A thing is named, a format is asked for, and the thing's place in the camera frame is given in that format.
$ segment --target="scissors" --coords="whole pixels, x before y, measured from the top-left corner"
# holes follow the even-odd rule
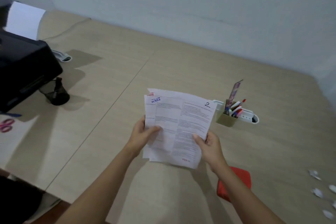
[[[6,119],[2,122],[0,122],[0,132],[2,133],[6,133],[8,131],[11,131],[12,130],[12,124],[15,122],[15,120],[13,119]]]

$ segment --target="hand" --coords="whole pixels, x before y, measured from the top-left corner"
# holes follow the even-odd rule
[[[192,136],[201,148],[202,158],[210,165],[212,172],[215,173],[219,167],[228,165],[223,156],[221,143],[216,134],[209,130],[205,141],[197,134],[193,134]]]
[[[153,126],[145,131],[145,115],[143,115],[134,125],[132,134],[126,143],[125,148],[130,150],[132,154],[134,154],[134,157],[136,157],[148,142],[150,135],[160,129],[160,126]]]

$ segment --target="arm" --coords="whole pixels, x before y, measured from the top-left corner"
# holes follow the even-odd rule
[[[231,170],[223,156],[218,136],[209,131],[205,142],[196,134],[194,140],[201,148],[204,160],[224,183],[232,205],[244,224],[284,223]]]
[[[118,193],[132,160],[139,155],[149,136],[160,130],[158,126],[145,128],[145,116],[135,125],[124,148],[115,156],[99,177],[77,198],[56,224],[101,224]]]

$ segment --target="red cloth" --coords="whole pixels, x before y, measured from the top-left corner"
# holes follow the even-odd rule
[[[252,183],[251,183],[251,176],[250,173],[244,169],[240,169],[237,167],[230,167],[232,171],[242,180],[242,182],[249,188],[251,189]],[[224,187],[224,184],[218,180],[217,184],[217,196],[225,199],[226,201],[231,202],[228,193]]]

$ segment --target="wooden desk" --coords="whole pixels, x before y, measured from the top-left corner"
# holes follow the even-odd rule
[[[307,169],[335,182],[336,117],[312,77],[94,21],[50,44],[61,51],[89,54],[78,52],[72,61],[85,65],[69,63],[71,69],[85,73],[69,92],[89,101],[50,121],[53,128],[63,129],[67,124],[66,131],[71,132],[53,129],[48,134],[58,147],[52,156],[45,154],[45,168],[57,166],[53,170],[60,172],[57,176],[53,172],[56,178],[43,183],[52,181],[47,192],[73,202],[94,181],[144,113],[147,88],[224,100],[233,84],[244,79],[237,99],[247,99],[245,107],[258,114],[260,123],[237,122],[232,128],[212,123],[227,162],[251,173],[252,191],[285,222],[329,223],[321,210],[332,211],[331,206],[310,190],[319,187],[331,194]],[[72,81],[73,75],[65,72],[63,77]],[[69,146],[72,158],[68,161],[70,154],[57,158],[56,152]],[[217,177],[204,163],[191,171],[136,158],[107,221],[239,223],[232,205],[216,196],[216,184]]]

